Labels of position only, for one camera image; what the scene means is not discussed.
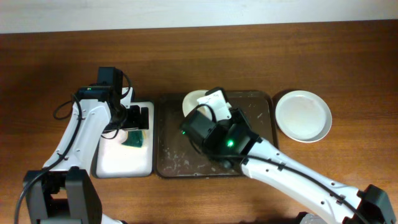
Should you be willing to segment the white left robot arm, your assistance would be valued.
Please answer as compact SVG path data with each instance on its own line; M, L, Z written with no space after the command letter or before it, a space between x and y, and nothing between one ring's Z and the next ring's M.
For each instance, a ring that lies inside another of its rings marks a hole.
M134 102L133 88L84 86L72 96L69 124L41 170L21 193L31 223L118 223L103 213L90 179L152 172L155 107Z

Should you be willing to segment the cream white plate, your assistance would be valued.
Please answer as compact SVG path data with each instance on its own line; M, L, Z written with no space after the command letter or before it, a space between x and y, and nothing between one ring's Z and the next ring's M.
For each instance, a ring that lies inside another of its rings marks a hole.
M191 91L188 93L182 102L182 111L184 117L187 117L188 114L197 106L199 103L197 102L197 99L204 97L206 90L195 90Z

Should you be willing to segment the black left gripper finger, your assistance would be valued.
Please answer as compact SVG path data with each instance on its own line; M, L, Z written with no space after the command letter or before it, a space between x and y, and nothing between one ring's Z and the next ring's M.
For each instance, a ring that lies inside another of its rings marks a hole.
M136 129L140 126L141 109L138 105L132 105L128 109L127 128Z
M140 129L149 129L148 107L141 107Z

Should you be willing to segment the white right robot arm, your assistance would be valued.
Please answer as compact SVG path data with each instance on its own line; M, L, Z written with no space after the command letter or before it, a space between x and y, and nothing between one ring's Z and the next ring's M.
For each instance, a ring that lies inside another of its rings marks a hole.
M238 165L243 175L280 190L326 223L397 223L388 194L329 179L291 159L253 132L243 115L217 121L193 110L180 125L197 153Z

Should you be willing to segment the green yellow sponge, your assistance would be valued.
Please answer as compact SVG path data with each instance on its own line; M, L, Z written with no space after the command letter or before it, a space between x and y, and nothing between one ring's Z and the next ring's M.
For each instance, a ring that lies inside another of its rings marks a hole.
M127 138L122 142L123 146L129 147L142 147L144 145L144 132L143 131L129 131Z

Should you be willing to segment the pale green plate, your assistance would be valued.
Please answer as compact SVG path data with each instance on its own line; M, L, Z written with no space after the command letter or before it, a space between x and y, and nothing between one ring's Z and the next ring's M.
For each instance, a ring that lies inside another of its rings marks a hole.
M325 101L318 95L303 90L284 94L276 104L275 118L286 136L304 143L323 139L330 132L333 122Z

